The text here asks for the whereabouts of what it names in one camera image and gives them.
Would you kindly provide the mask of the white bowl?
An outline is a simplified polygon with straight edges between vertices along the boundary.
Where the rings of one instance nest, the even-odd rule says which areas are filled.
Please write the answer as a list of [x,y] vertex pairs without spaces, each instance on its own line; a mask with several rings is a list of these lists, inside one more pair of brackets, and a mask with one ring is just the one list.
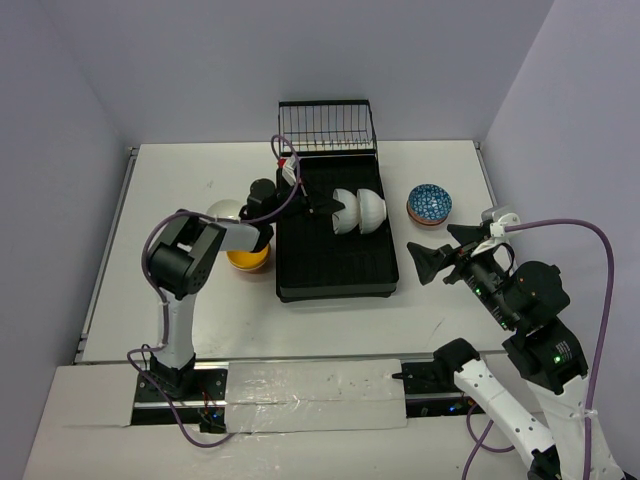
[[360,220],[360,206],[355,194],[351,191],[336,188],[333,191],[333,199],[343,207],[332,214],[332,227],[335,235],[344,235],[351,232]]
[[206,215],[213,217],[216,221],[240,220],[240,211],[243,204],[233,199],[223,199],[213,203],[206,211]]
[[370,189],[358,189],[359,231],[362,235],[377,230],[387,218],[386,202]]

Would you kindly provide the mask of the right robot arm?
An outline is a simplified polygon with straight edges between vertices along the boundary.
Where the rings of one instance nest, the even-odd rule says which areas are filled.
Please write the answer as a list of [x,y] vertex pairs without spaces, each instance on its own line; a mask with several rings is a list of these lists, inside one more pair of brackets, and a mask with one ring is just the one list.
[[581,224],[600,238],[607,259],[603,312],[591,361],[558,317],[570,303],[559,268],[529,261],[508,272],[494,258],[498,246],[513,234],[557,223],[551,219],[521,224],[515,214],[507,214],[479,226],[450,225],[457,247],[407,245],[421,284],[449,269],[444,283],[464,282],[501,328],[510,332],[503,348],[546,421],[539,423],[462,338],[434,352],[434,378],[442,389],[459,389],[475,401],[519,454],[528,478],[622,479],[625,473],[609,449],[593,407],[614,284],[610,241],[594,224]]

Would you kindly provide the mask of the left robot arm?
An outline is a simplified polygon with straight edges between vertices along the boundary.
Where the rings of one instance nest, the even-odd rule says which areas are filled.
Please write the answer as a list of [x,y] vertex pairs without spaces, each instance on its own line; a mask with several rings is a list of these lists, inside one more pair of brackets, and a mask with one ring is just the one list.
[[161,300],[160,340],[151,350],[149,365],[158,388],[172,399],[194,389],[195,300],[219,252],[259,252],[268,246],[272,224],[280,218],[305,212],[331,215],[344,207],[303,182],[287,187],[258,179],[246,203],[230,218],[180,209],[157,225],[143,247],[141,266]]

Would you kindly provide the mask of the brown bowl under blue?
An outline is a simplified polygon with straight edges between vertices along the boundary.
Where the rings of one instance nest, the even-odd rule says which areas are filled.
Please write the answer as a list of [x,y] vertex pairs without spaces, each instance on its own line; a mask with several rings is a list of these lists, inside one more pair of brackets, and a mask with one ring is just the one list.
[[422,217],[420,215],[418,215],[409,204],[406,205],[406,210],[407,210],[407,214],[409,216],[409,218],[416,223],[417,225],[420,225],[422,227],[436,227],[439,226],[441,224],[443,224],[446,220],[447,220],[447,216],[443,217],[443,218],[439,218],[439,219],[429,219],[426,217]]

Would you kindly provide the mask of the blue patterned bowl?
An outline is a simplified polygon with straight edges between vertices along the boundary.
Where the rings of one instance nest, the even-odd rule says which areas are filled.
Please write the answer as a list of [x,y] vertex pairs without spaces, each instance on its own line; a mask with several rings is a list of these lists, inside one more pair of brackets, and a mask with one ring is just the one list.
[[435,184],[420,184],[409,193],[407,204],[420,216],[439,219],[449,216],[453,202],[450,194]]

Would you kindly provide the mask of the white taped cover sheet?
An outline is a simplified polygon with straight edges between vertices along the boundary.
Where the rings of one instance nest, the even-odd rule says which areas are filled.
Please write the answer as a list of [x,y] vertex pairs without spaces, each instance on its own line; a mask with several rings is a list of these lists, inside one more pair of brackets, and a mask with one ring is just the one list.
[[396,359],[234,363],[225,391],[230,433],[400,429],[407,425]]

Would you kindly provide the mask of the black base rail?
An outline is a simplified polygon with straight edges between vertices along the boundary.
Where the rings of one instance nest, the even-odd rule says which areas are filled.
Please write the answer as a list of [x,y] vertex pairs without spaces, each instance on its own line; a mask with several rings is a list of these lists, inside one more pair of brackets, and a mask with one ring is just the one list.
[[437,380],[430,361],[201,364],[172,403],[139,378],[131,423],[182,421],[211,434],[384,430],[410,418],[466,415],[471,405],[468,395]]

